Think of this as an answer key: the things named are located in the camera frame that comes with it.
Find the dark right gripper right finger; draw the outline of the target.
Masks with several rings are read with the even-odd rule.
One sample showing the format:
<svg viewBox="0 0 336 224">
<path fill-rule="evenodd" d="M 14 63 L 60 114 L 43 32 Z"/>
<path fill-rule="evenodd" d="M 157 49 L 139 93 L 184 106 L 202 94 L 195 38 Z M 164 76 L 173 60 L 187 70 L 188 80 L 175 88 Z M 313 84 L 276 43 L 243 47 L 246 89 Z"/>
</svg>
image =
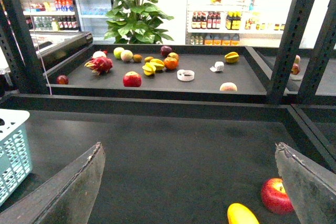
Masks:
<svg viewBox="0 0 336 224">
<path fill-rule="evenodd" d="M 335 223 L 335 173 L 283 142 L 275 159 L 300 223 Z"/>
</svg>

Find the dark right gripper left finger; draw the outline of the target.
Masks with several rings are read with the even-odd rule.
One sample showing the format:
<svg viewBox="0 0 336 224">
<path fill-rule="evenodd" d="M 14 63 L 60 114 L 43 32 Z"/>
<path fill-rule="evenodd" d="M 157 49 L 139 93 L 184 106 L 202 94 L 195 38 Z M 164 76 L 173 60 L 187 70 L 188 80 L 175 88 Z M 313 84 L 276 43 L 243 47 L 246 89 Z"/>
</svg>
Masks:
<svg viewBox="0 0 336 224">
<path fill-rule="evenodd" d="M 1 213 L 1 223 L 87 223 L 106 156 L 100 142 Z"/>
</svg>

